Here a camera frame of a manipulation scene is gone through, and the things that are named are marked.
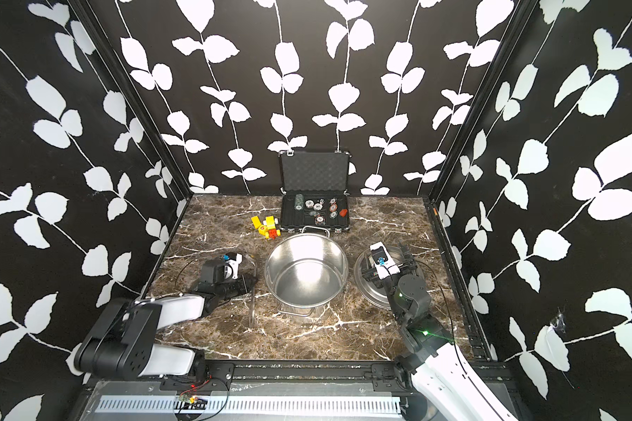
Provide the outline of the steel pot lid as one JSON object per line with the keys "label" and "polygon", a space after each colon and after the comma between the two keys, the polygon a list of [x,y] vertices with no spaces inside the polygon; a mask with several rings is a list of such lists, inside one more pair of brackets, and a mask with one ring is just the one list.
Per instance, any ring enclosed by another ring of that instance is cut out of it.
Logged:
{"label": "steel pot lid", "polygon": [[[395,261],[399,266],[400,264],[405,263],[405,254],[403,253],[402,247],[399,246],[389,246],[386,247],[388,254],[391,256],[393,261]],[[416,266],[411,274],[417,275],[423,278],[426,281],[426,277],[423,273],[421,267]],[[388,298],[386,296],[386,291],[382,284],[375,284],[372,281],[369,281],[367,277],[364,275],[374,275],[374,278],[377,278],[377,270],[375,265],[373,264],[371,251],[370,249],[366,249],[361,254],[359,254],[356,259],[356,263],[354,266],[354,279],[356,287],[360,290],[363,296],[374,306],[383,309],[383,310],[391,310],[391,306],[388,302]]]}

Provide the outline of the long metal spoon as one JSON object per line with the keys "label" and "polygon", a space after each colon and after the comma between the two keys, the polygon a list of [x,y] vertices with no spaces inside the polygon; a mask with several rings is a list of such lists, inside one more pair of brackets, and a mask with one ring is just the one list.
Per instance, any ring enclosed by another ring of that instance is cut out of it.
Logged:
{"label": "long metal spoon", "polygon": [[257,274],[252,276],[252,288],[250,290],[249,303],[249,328],[254,328],[256,324],[256,284],[258,283]]}

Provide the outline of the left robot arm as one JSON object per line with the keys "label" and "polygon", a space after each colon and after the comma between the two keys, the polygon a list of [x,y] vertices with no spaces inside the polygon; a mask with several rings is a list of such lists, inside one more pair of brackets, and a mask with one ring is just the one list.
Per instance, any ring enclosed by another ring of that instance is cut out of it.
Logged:
{"label": "left robot arm", "polygon": [[74,354],[78,371],[98,378],[132,381],[150,376],[185,376],[197,353],[189,348],[160,345],[158,330],[185,321],[203,319],[220,305],[251,293],[258,279],[252,275],[202,291],[155,300],[110,301]]}

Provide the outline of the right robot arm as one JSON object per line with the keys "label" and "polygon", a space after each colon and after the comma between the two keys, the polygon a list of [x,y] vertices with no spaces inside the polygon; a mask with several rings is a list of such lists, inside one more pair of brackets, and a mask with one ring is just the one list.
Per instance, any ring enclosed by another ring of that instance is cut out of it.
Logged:
{"label": "right robot arm", "polygon": [[362,253],[366,284],[382,289],[407,352],[397,359],[396,378],[408,390],[406,420],[516,420],[468,363],[454,331],[434,316],[427,280],[409,249],[393,257],[377,242]]}

